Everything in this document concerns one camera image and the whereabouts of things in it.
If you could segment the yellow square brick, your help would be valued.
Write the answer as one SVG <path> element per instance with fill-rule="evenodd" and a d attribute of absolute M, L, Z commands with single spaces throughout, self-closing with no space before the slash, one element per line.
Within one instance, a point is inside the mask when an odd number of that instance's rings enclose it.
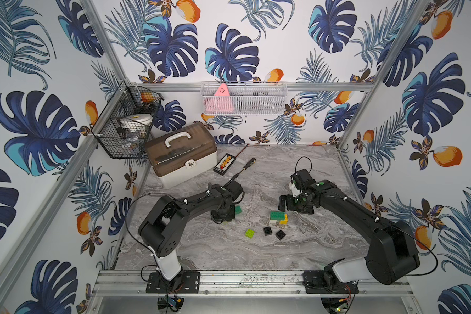
<path fill-rule="evenodd" d="M 287 225 L 289 222 L 288 214 L 284 214 L 283 218 L 279 221 L 280 225 Z"/>

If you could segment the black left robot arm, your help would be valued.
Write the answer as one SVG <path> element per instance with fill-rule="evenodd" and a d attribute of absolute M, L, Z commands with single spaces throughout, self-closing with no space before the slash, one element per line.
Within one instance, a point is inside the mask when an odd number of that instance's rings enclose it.
<path fill-rule="evenodd" d="M 165 195 L 159 198 L 139 227 L 139 235 L 152 251 L 158 273 L 172 283 L 183 272 L 176 248 L 188 222 L 209 213 L 218 225 L 235 219 L 236 206 L 244 195 L 237 182 L 210 184 L 208 189 L 187 198 Z"/>

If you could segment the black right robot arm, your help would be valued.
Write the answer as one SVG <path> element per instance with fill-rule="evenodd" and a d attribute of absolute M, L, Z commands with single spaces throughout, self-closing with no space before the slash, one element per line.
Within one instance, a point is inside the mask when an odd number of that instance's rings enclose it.
<path fill-rule="evenodd" d="M 294 194 L 279 197 L 280 211 L 312 214 L 315 208 L 326 209 L 368 243 L 366 256 L 331 262 L 317 272 L 319 279 L 306 280 L 306 288 L 333 293 L 345 284 L 368 279 L 391 285 L 420 267 L 416 241 L 406 223 L 392 222 L 374 214 L 328 180 L 311 181 L 300 190 L 295 182 L 290 186 Z"/>

